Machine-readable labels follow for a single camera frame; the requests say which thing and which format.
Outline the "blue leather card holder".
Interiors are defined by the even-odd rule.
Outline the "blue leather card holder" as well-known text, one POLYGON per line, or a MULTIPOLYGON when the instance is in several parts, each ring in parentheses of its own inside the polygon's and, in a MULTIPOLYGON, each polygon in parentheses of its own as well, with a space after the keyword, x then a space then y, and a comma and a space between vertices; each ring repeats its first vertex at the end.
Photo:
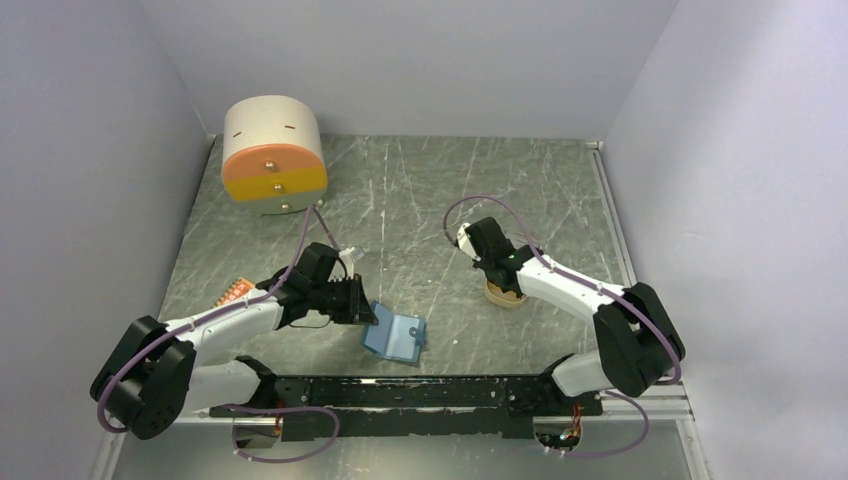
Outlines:
POLYGON ((402 363, 417 363, 427 341, 426 319, 398 314, 373 301, 377 323, 367 325, 360 344, 375 356, 402 363))

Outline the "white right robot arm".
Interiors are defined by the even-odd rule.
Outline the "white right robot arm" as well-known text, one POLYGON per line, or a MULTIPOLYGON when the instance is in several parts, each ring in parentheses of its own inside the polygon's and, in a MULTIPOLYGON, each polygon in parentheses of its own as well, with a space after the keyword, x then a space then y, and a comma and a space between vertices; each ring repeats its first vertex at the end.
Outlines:
POLYGON ((685 358, 684 344, 657 292, 648 284, 605 283, 569 269, 529 244, 515 246, 492 217, 464 223, 454 245, 486 278, 487 298, 516 308, 529 298, 586 323, 597 347, 550 365, 539 391, 542 406, 562 414, 584 393, 615 389, 638 397, 685 358))

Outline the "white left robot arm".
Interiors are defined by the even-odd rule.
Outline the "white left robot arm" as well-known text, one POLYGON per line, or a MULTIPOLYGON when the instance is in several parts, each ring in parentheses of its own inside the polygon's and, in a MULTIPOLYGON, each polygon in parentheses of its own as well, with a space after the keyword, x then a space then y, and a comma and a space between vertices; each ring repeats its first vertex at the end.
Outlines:
POLYGON ((182 414, 240 405, 261 416, 280 406, 277 377, 259 360, 241 355, 217 364, 215 358, 310 312, 337 324, 377 324, 354 270, 362 255, 357 247, 337 251, 313 242, 294 266, 228 303, 168 322, 134 320, 90 387, 99 419, 112 416, 117 432, 147 440, 182 414))

